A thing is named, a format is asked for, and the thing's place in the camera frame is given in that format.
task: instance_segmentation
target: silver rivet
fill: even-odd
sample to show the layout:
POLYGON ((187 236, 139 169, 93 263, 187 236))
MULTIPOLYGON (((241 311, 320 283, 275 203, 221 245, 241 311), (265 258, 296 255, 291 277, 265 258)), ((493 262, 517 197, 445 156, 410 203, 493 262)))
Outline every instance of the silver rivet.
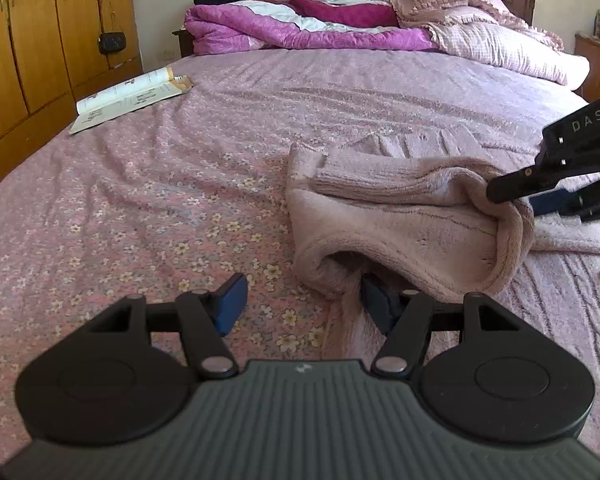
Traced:
POLYGON ((376 368, 387 374, 399 374, 407 368, 407 361, 401 357, 387 355, 376 361, 376 368))
POLYGON ((234 366, 234 362, 227 357, 222 357, 221 355, 214 355, 212 357, 207 357, 204 361, 202 361, 202 367, 207 371, 213 374, 224 374, 231 370, 234 366))

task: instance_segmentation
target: wooden wardrobe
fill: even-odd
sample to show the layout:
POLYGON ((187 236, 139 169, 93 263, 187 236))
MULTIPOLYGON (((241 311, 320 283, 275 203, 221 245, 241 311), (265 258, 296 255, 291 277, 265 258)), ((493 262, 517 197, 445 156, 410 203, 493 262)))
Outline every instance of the wooden wardrobe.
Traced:
POLYGON ((0 181, 76 116, 75 101, 142 72, 132 0, 0 0, 0 181), (102 32, 126 48, 104 56, 102 32))

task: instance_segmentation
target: pink bed sheet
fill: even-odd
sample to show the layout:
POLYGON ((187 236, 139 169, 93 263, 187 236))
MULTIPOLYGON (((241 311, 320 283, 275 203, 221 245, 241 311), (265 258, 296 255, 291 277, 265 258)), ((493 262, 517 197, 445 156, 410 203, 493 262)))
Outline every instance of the pink bed sheet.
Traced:
MULTIPOLYGON (((449 132, 469 117, 519 142, 510 163, 521 167, 541 128, 584 104, 545 80, 424 52, 269 50, 173 69, 196 83, 188 95, 63 132, 0 184, 0 462, 27 441, 18 372, 131 292, 167 301, 244 272, 250 302, 227 337, 240 362, 368 359, 338 339, 338 305, 294 275, 284 200, 294 141, 449 132)), ((499 300, 592 371, 598 393, 582 439, 600 455, 600 257, 565 256, 573 286, 537 290, 534 272, 555 257, 530 256, 499 300), (529 295, 537 301, 521 304, 529 295)), ((157 344, 177 353, 173 335, 157 344)))

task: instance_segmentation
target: book page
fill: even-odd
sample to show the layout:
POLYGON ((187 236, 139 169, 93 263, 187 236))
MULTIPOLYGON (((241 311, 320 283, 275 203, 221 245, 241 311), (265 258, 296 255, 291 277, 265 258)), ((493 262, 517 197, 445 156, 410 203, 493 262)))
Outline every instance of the book page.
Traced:
POLYGON ((173 70, 171 67, 160 68, 119 83, 106 90, 101 90, 97 94, 85 97, 75 104, 75 108, 78 111, 78 115, 92 112, 114 101, 124 99, 129 95, 166 83, 171 79, 173 79, 173 70))
POLYGON ((180 76, 173 81, 166 81, 158 86, 143 89, 132 95, 114 101, 108 105, 97 108, 80 115, 69 129, 70 134, 76 134, 87 128, 97 126, 106 121, 120 117, 126 113, 144 108, 163 99, 181 95, 191 90, 192 84, 188 77, 180 76))

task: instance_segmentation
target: blanket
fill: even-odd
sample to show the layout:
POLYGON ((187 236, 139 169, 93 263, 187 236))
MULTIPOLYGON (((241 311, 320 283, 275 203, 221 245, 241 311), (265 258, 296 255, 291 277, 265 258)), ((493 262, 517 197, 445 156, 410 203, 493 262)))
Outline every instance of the blanket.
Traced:
POLYGON ((529 27, 500 0, 244 0, 193 6, 185 28, 198 55, 271 47, 436 49, 570 89, 589 73, 585 58, 558 52, 558 36, 529 27))
POLYGON ((501 294, 529 250, 600 255, 600 223, 534 224, 527 201, 491 203, 487 182, 505 172, 468 132, 374 134, 328 155, 295 145, 286 200, 296 273, 323 293, 355 293, 373 262, 457 303, 471 291, 501 294), (463 155, 448 156, 449 141, 463 155))

